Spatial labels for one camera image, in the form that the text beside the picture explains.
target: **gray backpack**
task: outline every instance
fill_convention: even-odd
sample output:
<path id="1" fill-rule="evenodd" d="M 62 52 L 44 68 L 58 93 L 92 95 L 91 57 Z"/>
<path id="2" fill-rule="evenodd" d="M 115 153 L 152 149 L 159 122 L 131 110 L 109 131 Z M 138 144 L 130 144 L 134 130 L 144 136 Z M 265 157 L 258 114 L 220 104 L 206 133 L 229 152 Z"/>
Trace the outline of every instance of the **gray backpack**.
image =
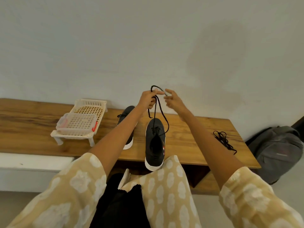
<path id="1" fill-rule="evenodd" d="M 253 170 L 268 184 L 279 180 L 302 157 L 299 133 L 289 126 L 270 127 L 246 142 L 261 169 Z"/>

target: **tiled floor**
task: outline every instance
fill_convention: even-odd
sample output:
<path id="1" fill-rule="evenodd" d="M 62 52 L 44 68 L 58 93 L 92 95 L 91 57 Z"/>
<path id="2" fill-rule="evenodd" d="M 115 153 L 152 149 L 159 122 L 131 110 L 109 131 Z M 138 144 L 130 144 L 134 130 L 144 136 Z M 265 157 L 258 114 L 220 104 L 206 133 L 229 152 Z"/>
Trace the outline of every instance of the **tiled floor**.
<path id="1" fill-rule="evenodd" d="M 304 216 L 304 157 L 299 163 L 273 185 L 278 197 Z M 0 192 L 0 228 L 6 227 L 9 222 L 25 207 L 36 193 Z M 201 225 L 205 228 L 232 228 L 226 217 L 218 196 L 194 195 Z"/>

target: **white wall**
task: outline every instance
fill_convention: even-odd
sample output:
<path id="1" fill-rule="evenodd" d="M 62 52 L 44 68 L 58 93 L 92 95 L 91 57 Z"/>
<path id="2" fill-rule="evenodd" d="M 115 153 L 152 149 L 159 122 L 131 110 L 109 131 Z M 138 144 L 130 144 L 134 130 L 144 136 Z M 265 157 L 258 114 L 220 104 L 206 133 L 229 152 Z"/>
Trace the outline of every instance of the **white wall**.
<path id="1" fill-rule="evenodd" d="M 124 108 L 155 84 L 195 115 L 231 119 L 246 139 L 304 115 L 303 6 L 0 0 L 0 97 Z"/>

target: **wood grain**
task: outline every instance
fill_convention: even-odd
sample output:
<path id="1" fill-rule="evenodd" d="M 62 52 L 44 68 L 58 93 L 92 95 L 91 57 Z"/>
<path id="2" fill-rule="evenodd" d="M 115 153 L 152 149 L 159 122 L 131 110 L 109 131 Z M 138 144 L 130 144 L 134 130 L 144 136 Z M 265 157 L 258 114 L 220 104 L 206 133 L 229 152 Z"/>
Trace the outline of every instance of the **wood grain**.
<path id="1" fill-rule="evenodd" d="M 59 118 L 69 112 L 72 107 L 73 105 L 69 104 L 0 99 L 0 152 L 68 157 L 79 157 L 86 153 L 90 149 L 86 139 L 66 139 L 63 145 L 59 146 L 50 136 Z M 108 109 L 94 136 L 95 142 L 116 126 L 118 122 L 116 116 L 122 112 L 123 110 L 119 109 Z M 157 113 L 156 117 L 167 129 L 162 115 Z M 207 165 L 186 123 L 182 122 L 177 115 L 166 114 L 166 117 L 170 123 L 170 130 L 166 134 L 166 157 L 176 154 L 182 164 Z M 210 133 L 214 130 L 225 131 L 229 143 L 238 151 L 236 157 L 250 168 L 260 168 L 230 120 L 197 118 Z M 144 161 L 145 131 L 149 121 L 146 113 L 135 128 L 133 146 L 122 151 L 120 160 Z"/>

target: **person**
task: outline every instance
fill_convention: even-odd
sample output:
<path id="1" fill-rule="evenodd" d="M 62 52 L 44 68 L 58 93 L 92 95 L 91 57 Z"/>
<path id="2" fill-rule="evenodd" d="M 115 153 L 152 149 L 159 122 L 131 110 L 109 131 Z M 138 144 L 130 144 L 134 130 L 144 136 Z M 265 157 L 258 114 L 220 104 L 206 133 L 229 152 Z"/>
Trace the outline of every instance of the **person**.
<path id="1" fill-rule="evenodd" d="M 298 212 L 276 197 L 271 186 L 252 173 L 218 142 L 173 90 L 166 89 L 166 92 L 171 94 L 164 97 L 167 106 L 175 110 L 181 120 L 187 123 L 213 172 L 221 189 L 219 202 L 234 227 L 304 227 Z M 115 192 L 113 188 L 107 190 L 107 177 L 126 141 L 142 114 L 155 104 L 153 97 L 163 94 L 165 93 L 157 89 L 143 92 L 139 103 L 127 117 L 89 153 L 85 153 L 55 175 L 48 189 L 37 195 L 9 227 L 92 226 L 93 218 L 100 217 L 94 216 L 100 204 L 109 201 L 109 197 L 103 197 L 103 194 Z M 125 172 L 118 192 L 127 197 L 126 194 L 136 187 L 141 189 L 141 208 L 144 208 L 148 224 L 142 224 L 140 227 L 201 227 L 187 177 L 176 155 L 168 157 L 158 171 L 133 178 L 128 176 Z M 137 205 L 135 200 L 128 203 Z M 125 212 L 129 213 L 128 216 L 131 215 L 129 219 L 133 220 L 133 226 L 137 227 L 139 225 L 136 220 L 142 219 L 143 216 L 139 218 L 135 211 L 140 213 L 141 210 L 136 210 L 134 205 L 130 205 L 133 210 Z M 118 220 L 119 218 L 113 219 L 109 223 L 112 225 L 109 226 L 114 226 Z"/>

